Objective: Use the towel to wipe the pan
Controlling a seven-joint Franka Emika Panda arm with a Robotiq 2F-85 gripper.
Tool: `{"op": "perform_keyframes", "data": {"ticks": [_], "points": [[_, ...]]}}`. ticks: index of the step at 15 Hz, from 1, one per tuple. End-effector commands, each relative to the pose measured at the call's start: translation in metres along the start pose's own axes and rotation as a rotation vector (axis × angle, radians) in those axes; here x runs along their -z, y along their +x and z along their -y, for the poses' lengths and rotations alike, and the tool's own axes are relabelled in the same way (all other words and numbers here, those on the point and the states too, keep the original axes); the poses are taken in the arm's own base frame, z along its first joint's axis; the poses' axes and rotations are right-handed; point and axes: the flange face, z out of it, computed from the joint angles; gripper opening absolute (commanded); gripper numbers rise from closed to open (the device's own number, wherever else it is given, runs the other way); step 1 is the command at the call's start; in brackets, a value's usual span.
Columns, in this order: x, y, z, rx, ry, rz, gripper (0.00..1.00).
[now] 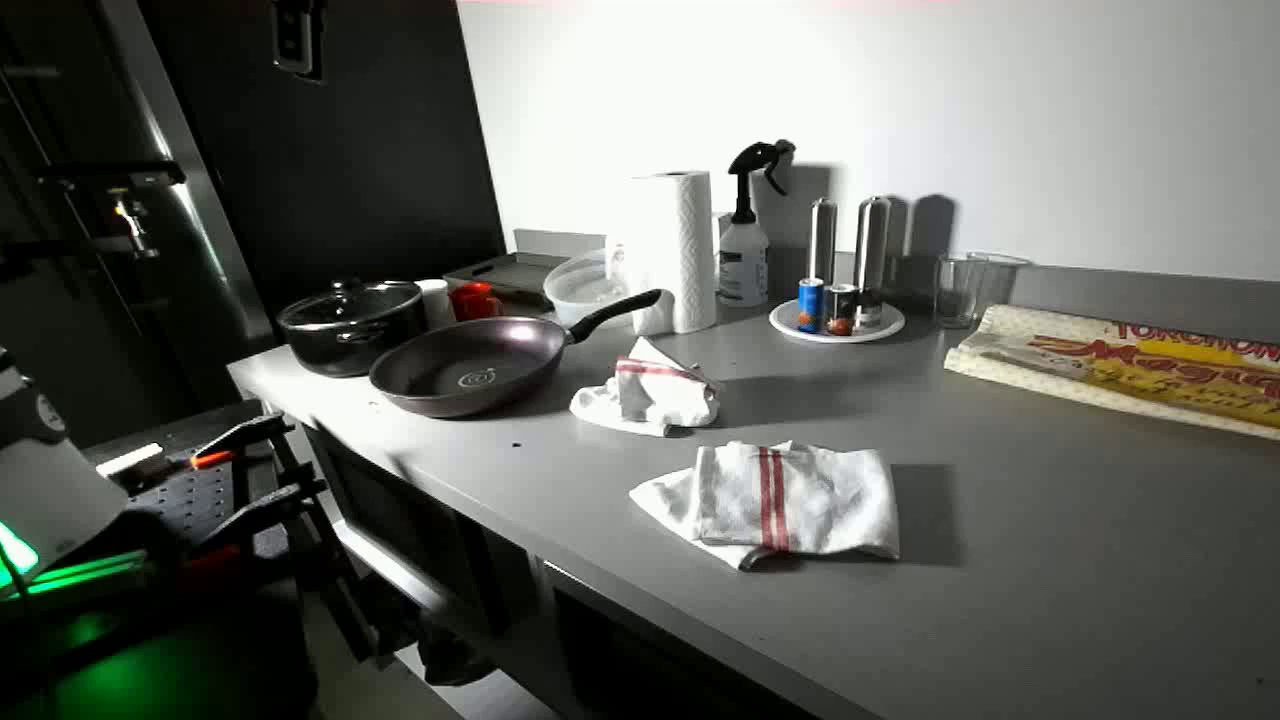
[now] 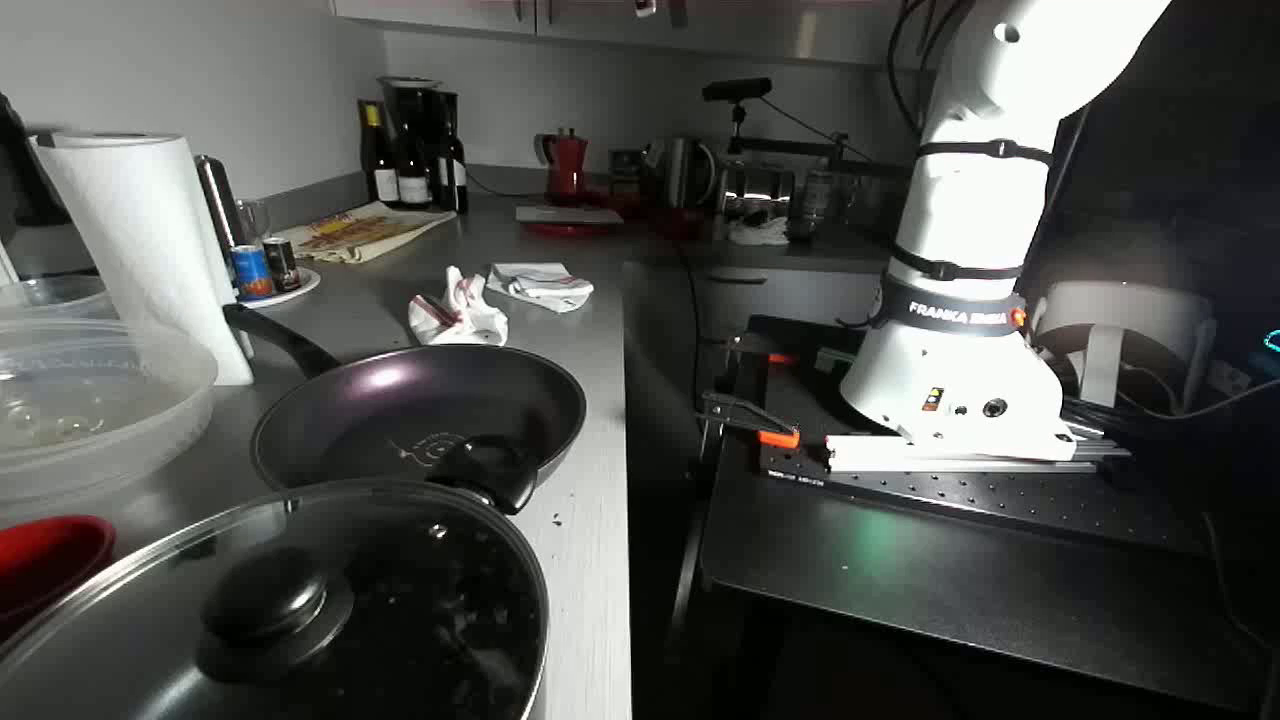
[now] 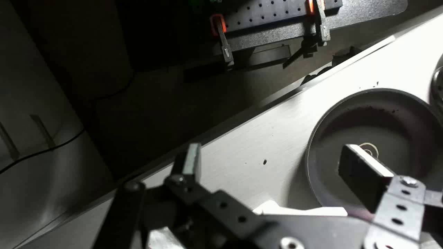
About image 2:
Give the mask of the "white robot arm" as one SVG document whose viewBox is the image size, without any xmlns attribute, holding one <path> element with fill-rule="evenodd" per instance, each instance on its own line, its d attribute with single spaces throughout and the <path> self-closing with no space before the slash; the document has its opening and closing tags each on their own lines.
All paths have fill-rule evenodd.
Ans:
<svg viewBox="0 0 1280 720">
<path fill-rule="evenodd" d="M 879 309 L 842 380 L 875 436 L 835 472 L 1077 455 L 1066 389 L 1013 324 L 1059 121 L 1135 55 L 1170 0 L 973 0 L 930 104 Z"/>
</svg>

